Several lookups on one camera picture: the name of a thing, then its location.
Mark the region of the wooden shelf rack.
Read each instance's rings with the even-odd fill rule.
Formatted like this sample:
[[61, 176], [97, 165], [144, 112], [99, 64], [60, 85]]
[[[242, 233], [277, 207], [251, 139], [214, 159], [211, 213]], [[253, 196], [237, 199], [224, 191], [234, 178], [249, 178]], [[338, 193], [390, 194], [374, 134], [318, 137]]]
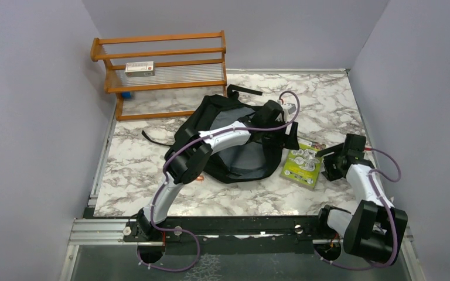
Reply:
[[[110, 53], [106, 46], [177, 41], [219, 39], [216, 47], [192, 49], [144, 50], [142, 52]], [[123, 113], [125, 99], [122, 92], [148, 92], [204, 88], [227, 95], [226, 74], [227, 43], [223, 30], [219, 32], [188, 33], [174, 35], [138, 36], [93, 39], [90, 58], [105, 65], [104, 91], [115, 94], [114, 117], [117, 121], [138, 121], [144, 119], [183, 117], [191, 111], [154, 112], [127, 115]], [[150, 77], [127, 77], [125, 65], [131, 62], [154, 62], [155, 75]]]

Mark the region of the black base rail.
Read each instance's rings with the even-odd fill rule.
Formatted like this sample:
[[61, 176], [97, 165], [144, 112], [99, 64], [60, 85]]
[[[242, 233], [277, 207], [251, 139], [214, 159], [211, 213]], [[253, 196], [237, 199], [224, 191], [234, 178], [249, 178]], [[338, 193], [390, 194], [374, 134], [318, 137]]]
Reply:
[[202, 254], [318, 253], [335, 260], [342, 239], [316, 215], [168, 217], [160, 230], [142, 227], [135, 218], [122, 230], [125, 242], [135, 242], [144, 255], [160, 257]]

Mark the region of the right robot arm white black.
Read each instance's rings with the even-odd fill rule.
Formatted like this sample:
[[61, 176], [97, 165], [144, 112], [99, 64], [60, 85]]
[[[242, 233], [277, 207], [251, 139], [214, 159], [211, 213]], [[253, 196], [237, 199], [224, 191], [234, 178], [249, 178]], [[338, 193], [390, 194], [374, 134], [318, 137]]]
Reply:
[[328, 181], [346, 179], [356, 196], [358, 206], [351, 213], [326, 205], [315, 221], [315, 232], [322, 238], [338, 234], [344, 251], [363, 258], [375, 266], [396, 262], [407, 227], [408, 215], [395, 208], [377, 181], [381, 170], [365, 159], [366, 137], [348, 133], [345, 141], [320, 150], [322, 175]]

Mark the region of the blue object under shelf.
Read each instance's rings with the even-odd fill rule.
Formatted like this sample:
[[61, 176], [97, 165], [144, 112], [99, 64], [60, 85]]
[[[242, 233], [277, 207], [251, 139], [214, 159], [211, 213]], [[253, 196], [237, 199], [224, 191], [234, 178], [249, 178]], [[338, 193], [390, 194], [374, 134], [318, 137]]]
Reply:
[[132, 98], [132, 94], [131, 94], [130, 92], [122, 92], [122, 93], [121, 93], [121, 96], [122, 96], [124, 99], [130, 99], [130, 98]]

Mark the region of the green comic book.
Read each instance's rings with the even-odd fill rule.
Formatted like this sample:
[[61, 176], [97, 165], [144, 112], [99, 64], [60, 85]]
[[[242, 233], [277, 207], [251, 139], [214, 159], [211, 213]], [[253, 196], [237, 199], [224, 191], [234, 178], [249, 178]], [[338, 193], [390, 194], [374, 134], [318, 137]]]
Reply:
[[300, 186], [314, 189], [321, 170], [322, 159], [316, 154], [326, 148], [325, 144], [298, 139], [299, 149], [290, 150], [280, 176]]

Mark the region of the white red box on shelf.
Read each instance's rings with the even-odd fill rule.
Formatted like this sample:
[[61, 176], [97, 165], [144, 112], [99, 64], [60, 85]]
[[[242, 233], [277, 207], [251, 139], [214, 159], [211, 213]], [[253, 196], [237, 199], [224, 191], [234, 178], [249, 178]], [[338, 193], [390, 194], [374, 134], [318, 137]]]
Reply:
[[125, 65], [125, 75], [127, 77], [150, 77], [155, 75], [154, 62], [140, 61], [131, 62]]

